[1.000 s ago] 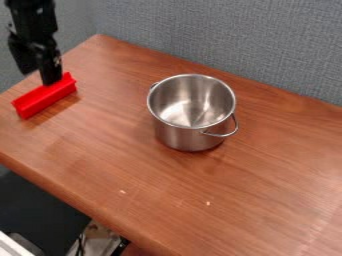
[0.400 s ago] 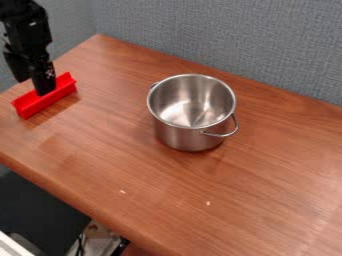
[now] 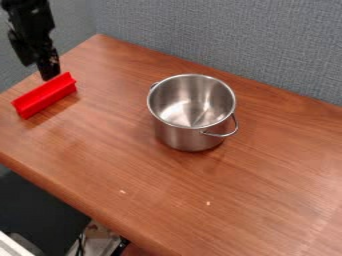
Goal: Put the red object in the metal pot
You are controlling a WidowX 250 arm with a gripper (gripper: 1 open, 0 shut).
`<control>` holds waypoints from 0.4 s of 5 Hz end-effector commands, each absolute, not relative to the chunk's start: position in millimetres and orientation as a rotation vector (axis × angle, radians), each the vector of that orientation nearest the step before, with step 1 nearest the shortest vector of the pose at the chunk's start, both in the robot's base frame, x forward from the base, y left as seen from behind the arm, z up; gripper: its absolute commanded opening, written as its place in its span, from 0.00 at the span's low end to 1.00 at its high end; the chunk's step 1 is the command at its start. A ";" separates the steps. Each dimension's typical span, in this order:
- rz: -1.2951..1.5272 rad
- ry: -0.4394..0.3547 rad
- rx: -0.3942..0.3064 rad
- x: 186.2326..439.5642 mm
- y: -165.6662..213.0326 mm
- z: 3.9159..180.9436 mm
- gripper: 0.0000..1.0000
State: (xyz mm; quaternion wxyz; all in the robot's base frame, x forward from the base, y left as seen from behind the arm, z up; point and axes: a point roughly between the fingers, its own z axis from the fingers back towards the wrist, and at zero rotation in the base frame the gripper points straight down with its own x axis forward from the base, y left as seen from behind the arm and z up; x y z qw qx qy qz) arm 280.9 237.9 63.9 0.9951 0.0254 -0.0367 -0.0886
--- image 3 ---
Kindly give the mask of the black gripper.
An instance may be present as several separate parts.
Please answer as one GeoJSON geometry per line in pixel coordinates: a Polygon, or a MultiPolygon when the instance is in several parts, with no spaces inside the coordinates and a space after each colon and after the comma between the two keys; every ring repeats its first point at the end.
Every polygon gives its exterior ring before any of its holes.
{"type": "Polygon", "coordinates": [[[48,0],[0,0],[8,14],[8,39],[24,66],[35,62],[31,44],[43,44],[38,51],[36,66],[44,81],[60,74],[58,50],[50,36],[55,21],[48,0]]]}

